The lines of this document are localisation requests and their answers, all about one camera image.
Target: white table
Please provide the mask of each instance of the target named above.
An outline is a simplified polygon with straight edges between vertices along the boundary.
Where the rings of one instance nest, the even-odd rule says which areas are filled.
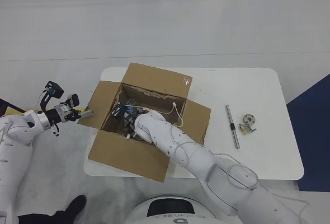
[[[121,82],[127,68],[107,68],[101,80]],[[255,171],[260,179],[298,180],[303,164],[277,73],[269,68],[164,68],[192,76],[188,99],[211,108],[205,146],[227,153]],[[225,105],[237,125],[235,149]],[[257,131],[243,136],[238,123],[245,114],[256,118]],[[84,170],[91,176],[138,176],[88,159],[97,129],[91,130]],[[170,162],[168,178],[194,178]]]

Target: robot arm segment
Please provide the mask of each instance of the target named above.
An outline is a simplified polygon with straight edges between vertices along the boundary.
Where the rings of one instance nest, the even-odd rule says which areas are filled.
[[[150,111],[135,121],[135,132],[186,168],[206,196],[229,216],[244,223],[301,223],[299,216],[258,184],[256,174],[226,158],[218,158],[183,131]]]

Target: metal rod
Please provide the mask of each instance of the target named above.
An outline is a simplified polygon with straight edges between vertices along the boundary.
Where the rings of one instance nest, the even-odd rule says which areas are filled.
[[[1,98],[0,98],[0,103],[5,104],[5,105],[11,107],[11,108],[17,110],[18,112],[21,112],[21,113],[25,113],[26,112],[25,110],[22,110],[21,108],[18,108],[16,106],[14,106],[13,104],[10,104],[9,102],[2,100]]]
[[[231,131],[232,131],[234,145],[237,149],[239,149],[239,142],[238,142],[238,138],[237,138],[236,127],[233,123],[233,119],[232,119],[232,115],[231,115],[231,111],[230,111],[230,106],[228,104],[226,105],[226,111],[227,111],[228,120],[230,121],[230,128],[231,128]]]

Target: metal part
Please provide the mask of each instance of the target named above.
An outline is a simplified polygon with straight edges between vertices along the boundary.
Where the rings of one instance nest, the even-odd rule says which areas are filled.
[[[230,106],[228,104],[226,105],[226,111],[227,111],[228,120],[230,121],[230,128],[231,128],[231,131],[232,131],[234,145],[237,149],[239,149],[239,142],[238,142],[238,138],[237,138],[236,127],[233,124],[233,119],[232,119],[232,115],[231,115],[231,111],[230,111]]]
[[[86,118],[92,114],[93,114],[93,110],[86,110],[86,111],[78,112],[78,115],[81,116],[81,118]]]
[[[257,130],[256,128],[252,129],[248,124],[239,124],[239,128],[244,136]]]
[[[37,112],[37,117],[40,119],[40,122],[42,124],[42,127],[44,130],[48,130],[51,128],[51,125],[49,123],[49,120],[45,113],[43,113],[41,110]]]
[[[256,118],[252,114],[246,114],[243,116],[243,122],[247,125],[252,125],[256,122]]]

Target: cardboard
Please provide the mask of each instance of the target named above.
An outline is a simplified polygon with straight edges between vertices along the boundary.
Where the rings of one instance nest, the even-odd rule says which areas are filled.
[[[126,139],[124,122],[110,116],[117,102],[136,99],[140,106],[168,112],[177,104],[184,121],[183,130],[194,141],[204,144],[211,110],[187,99],[192,77],[142,64],[131,63],[122,82],[100,81],[87,109],[93,115],[78,124],[99,129],[88,158],[140,176],[164,182],[169,158],[154,144],[142,139]],[[180,123],[175,110],[164,115]]]

